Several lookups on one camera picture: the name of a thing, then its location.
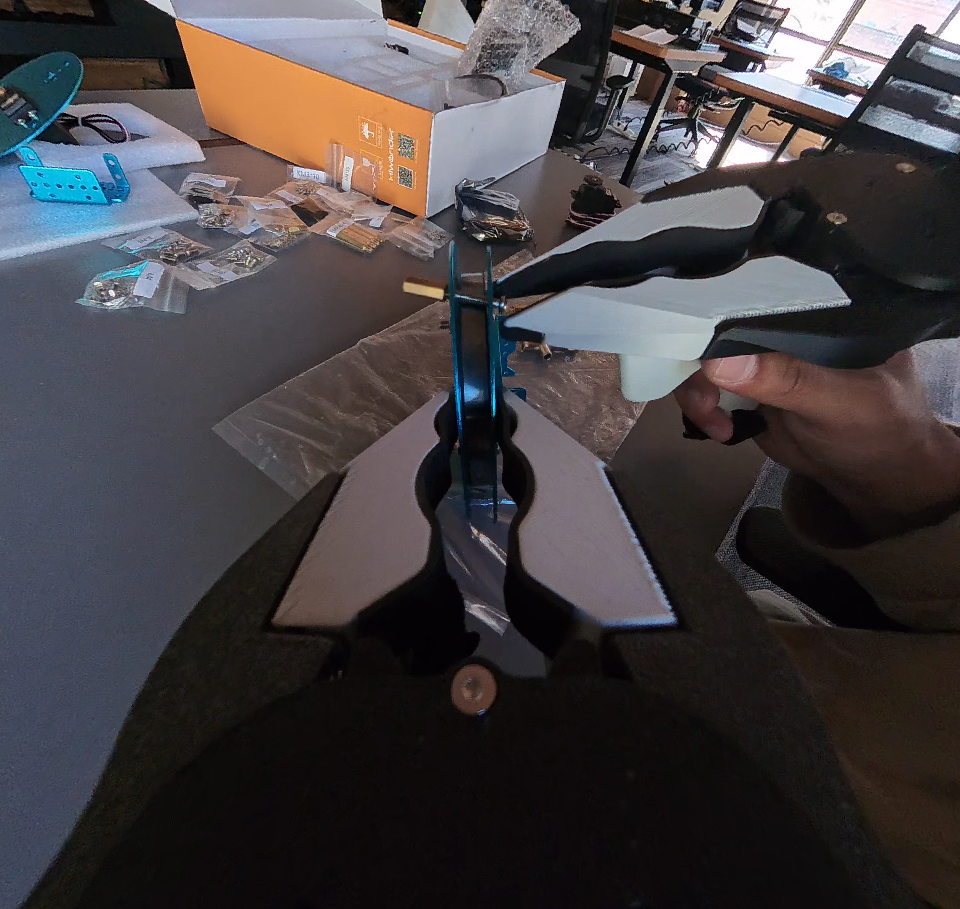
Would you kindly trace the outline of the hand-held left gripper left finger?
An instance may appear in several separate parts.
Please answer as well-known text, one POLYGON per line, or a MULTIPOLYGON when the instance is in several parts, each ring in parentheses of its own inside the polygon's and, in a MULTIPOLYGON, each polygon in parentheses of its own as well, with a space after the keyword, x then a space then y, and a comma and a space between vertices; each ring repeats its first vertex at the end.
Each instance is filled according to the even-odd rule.
POLYGON ((271 624, 351 628, 442 559, 455 413, 442 392, 347 467, 271 624))

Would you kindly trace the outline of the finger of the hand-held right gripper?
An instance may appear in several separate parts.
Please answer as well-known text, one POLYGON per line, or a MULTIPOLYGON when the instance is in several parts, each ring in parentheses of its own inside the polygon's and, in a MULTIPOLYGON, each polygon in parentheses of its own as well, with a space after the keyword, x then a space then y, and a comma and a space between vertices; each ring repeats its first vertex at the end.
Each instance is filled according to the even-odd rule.
POLYGON ((669 396, 700 370, 722 323, 851 302, 830 274, 774 255, 713 278, 577 287, 523 309, 507 326, 539 333, 553 349, 617 355, 623 397, 645 403, 669 396))
POLYGON ((746 186, 638 203, 504 276, 494 290, 512 300, 721 276, 745 258, 768 210, 746 186))

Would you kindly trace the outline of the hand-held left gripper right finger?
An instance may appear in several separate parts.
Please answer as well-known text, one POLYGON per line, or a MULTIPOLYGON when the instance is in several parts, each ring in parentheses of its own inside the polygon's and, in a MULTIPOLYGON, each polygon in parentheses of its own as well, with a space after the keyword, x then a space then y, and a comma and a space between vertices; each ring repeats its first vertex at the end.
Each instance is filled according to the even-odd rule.
POLYGON ((673 628, 677 617, 604 463, 505 399, 502 481, 516 506, 505 601, 518 628, 673 628))

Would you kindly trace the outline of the blue round turntable assembly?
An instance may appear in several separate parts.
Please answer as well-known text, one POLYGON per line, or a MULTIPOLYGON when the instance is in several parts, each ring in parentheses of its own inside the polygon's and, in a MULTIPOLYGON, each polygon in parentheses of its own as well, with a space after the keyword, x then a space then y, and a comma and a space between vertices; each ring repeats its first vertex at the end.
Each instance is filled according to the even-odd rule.
MULTIPOLYGON (((448 247, 449 278, 447 290, 477 296, 498 293, 494 279, 493 252, 486 250, 486 267, 466 274, 459 266, 457 244, 448 247)), ((517 417, 508 406, 511 393, 504 387, 504 375, 512 370, 506 362, 514 342, 505 342, 501 322, 507 314, 484 307, 449 305, 453 390, 460 478, 465 511, 486 506, 492 522, 498 522, 501 505, 501 457, 511 444, 517 429, 517 417)))

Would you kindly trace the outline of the person's right forearm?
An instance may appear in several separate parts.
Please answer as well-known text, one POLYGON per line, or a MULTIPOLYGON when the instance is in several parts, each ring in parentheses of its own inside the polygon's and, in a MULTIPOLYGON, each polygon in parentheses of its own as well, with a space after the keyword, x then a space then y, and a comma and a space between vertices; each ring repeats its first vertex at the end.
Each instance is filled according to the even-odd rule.
POLYGON ((797 474, 788 476, 781 506, 800 544, 855 579, 884 615, 916 631, 958 632, 957 500, 884 536, 870 535, 822 486, 797 474))

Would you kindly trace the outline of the wooden office desk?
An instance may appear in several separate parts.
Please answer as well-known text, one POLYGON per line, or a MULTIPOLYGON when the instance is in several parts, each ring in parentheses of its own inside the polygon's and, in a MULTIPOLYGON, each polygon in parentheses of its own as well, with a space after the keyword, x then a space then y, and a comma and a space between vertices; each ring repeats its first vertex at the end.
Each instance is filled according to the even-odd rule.
POLYGON ((800 131, 830 137, 849 119, 858 104, 821 89, 802 86, 770 73, 717 70, 709 80, 715 87, 739 96, 740 102, 706 167, 722 167, 739 136, 744 132, 753 107, 762 106, 785 116, 791 124, 777 146, 772 160, 778 162, 800 131))
POLYGON ((613 31, 609 51, 612 55, 632 63, 630 78, 636 75, 638 65, 662 75, 660 85, 655 91, 620 177, 621 185, 630 188, 634 172, 649 150, 663 120, 668 98, 679 77, 695 76, 707 65, 722 63, 726 52, 714 44, 707 44, 703 49, 691 50, 681 46, 679 40, 658 42, 653 34, 639 37, 621 29, 613 31))

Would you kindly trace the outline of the person's right hand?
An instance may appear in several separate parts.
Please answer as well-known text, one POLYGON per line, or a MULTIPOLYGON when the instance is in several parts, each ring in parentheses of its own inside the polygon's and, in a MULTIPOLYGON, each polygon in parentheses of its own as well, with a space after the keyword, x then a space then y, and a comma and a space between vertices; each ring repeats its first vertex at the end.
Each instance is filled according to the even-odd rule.
POLYGON ((734 433, 722 392, 754 400, 767 425, 759 447, 823 489, 871 541, 958 508, 958 436, 931 409, 911 349, 856 370, 780 353, 704 361, 673 396, 719 444, 734 433))

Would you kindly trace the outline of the black servo motor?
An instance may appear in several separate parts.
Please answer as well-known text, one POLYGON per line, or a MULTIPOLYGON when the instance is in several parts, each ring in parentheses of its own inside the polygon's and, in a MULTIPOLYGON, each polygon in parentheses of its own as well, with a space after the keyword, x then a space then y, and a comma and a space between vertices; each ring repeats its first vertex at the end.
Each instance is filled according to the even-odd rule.
POLYGON ((622 202, 595 171, 589 172, 570 195, 566 222, 579 231, 592 229, 614 218, 622 208, 622 202))

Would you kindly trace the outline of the clear plastic bag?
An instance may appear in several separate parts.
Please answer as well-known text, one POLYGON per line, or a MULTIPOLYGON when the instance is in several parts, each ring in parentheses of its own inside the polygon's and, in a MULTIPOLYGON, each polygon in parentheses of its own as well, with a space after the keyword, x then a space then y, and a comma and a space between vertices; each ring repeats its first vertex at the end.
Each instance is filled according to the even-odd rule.
MULTIPOLYGON (((509 360, 526 402, 603 463, 613 459, 644 404, 620 391, 618 357, 553 348, 509 360)), ((294 499, 344 467, 452 384, 449 306, 431 302, 234 412, 215 432, 294 499)), ((503 636, 508 529, 516 504, 498 483, 465 500, 461 466, 438 508, 445 560, 468 622, 503 636)))

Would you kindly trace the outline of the black slatted chair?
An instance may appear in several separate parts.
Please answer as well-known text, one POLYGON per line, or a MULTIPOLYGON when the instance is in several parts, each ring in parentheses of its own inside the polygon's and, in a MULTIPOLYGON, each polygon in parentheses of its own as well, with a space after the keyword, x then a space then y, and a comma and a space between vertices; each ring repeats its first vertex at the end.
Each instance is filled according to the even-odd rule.
POLYGON ((914 27, 824 150, 959 158, 959 45, 914 27))

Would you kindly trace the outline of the shiny foil bag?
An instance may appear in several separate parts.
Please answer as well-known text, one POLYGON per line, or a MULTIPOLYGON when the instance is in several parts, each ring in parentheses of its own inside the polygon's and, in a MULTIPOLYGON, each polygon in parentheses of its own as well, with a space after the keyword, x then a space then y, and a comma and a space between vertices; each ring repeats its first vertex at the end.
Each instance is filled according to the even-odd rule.
POLYGON ((513 194, 494 188, 498 180, 464 179, 455 188, 455 208, 462 230, 481 243, 532 243, 534 229, 513 194))

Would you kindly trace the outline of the black mesh chair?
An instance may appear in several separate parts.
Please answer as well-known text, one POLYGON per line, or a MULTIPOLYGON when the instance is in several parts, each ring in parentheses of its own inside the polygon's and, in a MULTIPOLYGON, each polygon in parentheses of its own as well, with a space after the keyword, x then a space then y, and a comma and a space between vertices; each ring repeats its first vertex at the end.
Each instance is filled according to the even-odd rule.
POLYGON ((737 0, 719 29, 719 38, 768 49, 789 14, 788 7, 757 0, 737 0))

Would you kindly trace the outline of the bubble wrap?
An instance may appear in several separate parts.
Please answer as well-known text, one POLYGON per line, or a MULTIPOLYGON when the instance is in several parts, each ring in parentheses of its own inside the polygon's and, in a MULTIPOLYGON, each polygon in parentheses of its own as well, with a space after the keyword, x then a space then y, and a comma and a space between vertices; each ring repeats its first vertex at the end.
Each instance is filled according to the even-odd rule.
POLYGON ((558 0, 487 0, 458 63, 458 78, 497 78, 506 94, 524 87, 529 74, 581 30, 558 0))

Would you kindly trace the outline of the white foam piece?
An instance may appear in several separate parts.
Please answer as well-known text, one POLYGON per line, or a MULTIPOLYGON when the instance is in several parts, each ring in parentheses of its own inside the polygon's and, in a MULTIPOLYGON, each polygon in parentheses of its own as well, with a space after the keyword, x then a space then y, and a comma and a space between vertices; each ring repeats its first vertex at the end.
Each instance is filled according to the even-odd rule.
POLYGON ((426 0, 418 28, 428 34, 467 45, 474 19, 462 0, 426 0))

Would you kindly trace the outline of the pile of small hardware bags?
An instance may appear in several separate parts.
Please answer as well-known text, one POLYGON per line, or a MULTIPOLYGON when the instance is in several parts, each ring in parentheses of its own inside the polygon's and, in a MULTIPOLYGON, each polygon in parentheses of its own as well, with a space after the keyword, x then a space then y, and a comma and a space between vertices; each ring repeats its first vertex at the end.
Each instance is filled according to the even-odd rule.
POLYGON ((324 168, 289 166, 286 181, 265 195, 240 195, 233 176, 190 173, 179 195, 196 208, 199 229, 224 239, 204 243, 155 228, 106 240, 130 261, 94 276, 77 303, 102 312, 182 315, 191 293, 251 279, 314 237, 360 255, 389 244, 421 260, 450 243, 450 233, 435 222, 397 214, 380 182, 380 162, 337 143, 327 148, 324 168))

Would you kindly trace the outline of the orange white cardboard box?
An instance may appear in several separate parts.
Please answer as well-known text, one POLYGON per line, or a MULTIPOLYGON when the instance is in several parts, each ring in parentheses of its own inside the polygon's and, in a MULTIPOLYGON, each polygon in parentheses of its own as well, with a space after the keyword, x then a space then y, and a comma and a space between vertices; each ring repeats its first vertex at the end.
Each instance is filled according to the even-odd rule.
POLYGON ((306 167, 330 145, 378 168, 389 204, 433 216, 464 179, 503 178, 548 149, 565 82, 464 87, 456 42, 386 20, 381 0, 144 0, 174 16, 210 125, 306 167))

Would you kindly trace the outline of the white foam sheet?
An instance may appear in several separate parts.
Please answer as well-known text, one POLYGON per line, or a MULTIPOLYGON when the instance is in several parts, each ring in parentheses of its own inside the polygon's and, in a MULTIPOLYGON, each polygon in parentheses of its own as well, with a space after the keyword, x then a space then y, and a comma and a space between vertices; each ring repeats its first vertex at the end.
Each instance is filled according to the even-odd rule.
POLYGON ((115 237, 124 231, 147 231, 188 221, 193 208, 152 171, 156 168, 205 162, 199 143, 174 126, 130 103, 75 104, 68 112, 79 118, 106 114, 122 122, 134 138, 109 145, 83 126, 76 131, 79 146, 36 140, 44 164, 64 168, 78 163, 100 181, 113 178, 103 159, 113 154, 130 183, 127 201, 115 205, 41 202, 33 199, 19 172, 14 154, 1 163, 1 259, 52 251, 78 243, 115 237))

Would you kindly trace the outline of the teal oval plate with servo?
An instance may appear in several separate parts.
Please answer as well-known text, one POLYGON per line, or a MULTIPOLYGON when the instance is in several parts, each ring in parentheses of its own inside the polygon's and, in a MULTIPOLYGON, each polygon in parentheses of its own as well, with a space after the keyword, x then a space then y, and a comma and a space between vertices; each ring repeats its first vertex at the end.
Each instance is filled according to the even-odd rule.
POLYGON ((59 120, 72 105, 84 76, 81 59, 56 51, 17 67, 1 79, 1 156, 40 139, 77 145, 59 120))

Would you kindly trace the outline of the wide blue U bracket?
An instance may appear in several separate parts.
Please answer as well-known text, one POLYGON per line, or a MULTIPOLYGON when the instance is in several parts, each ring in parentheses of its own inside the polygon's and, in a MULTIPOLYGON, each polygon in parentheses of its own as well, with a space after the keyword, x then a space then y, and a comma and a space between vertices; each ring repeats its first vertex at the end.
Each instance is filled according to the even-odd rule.
POLYGON ((44 203, 90 206, 121 205, 131 195, 131 185, 118 160, 104 153, 102 161, 112 177, 102 181, 95 171, 79 167, 48 167, 30 147, 18 150, 22 163, 19 172, 30 190, 30 196, 44 203))

